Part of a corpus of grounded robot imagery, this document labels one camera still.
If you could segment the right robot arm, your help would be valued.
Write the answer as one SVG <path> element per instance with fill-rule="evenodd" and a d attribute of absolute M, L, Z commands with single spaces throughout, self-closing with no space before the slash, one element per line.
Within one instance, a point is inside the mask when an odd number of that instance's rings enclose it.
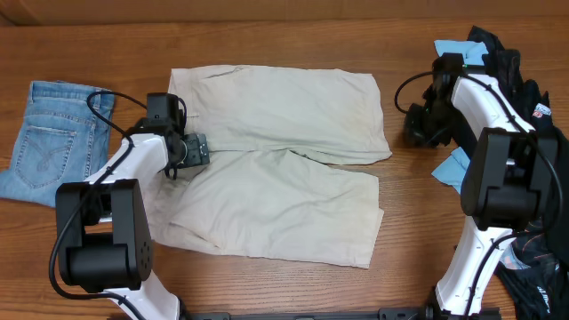
<path fill-rule="evenodd" d="M 540 138 L 501 94 L 499 82 L 459 53 L 436 58 L 423 105 L 405 110 L 405 141 L 436 148 L 450 141 L 466 149 L 461 183 L 466 219 L 445 275 L 417 319 L 498 319 L 481 299 L 506 248 L 546 210 L 549 193 L 562 190 L 553 162 L 557 144 Z"/>

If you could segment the beige khaki shorts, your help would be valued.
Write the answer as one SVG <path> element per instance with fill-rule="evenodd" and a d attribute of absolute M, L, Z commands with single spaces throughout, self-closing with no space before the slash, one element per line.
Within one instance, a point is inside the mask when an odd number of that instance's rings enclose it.
<path fill-rule="evenodd" d="M 377 177 L 391 155 L 373 76 L 341 69 L 175 68 L 210 162 L 156 176 L 146 191 L 159 244 L 213 255 L 368 268 L 383 210 Z"/>

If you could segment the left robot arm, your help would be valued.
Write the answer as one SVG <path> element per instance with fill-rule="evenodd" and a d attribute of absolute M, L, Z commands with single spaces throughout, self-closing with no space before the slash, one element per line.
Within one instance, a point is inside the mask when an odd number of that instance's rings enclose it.
<path fill-rule="evenodd" d="M 148 94 L 146 115 L 121 130 L 120 149 L 96 173 L 56 192 L 57 239 L 49 261 L 54 291 L 68 300 L 111 300 L 131 319 L 187 319 L 178 296 L 153 271 L 142 190 L 163 173 L 210 162 L 203 134 L 185 131 L 188 109 L 171 93 Z"/>

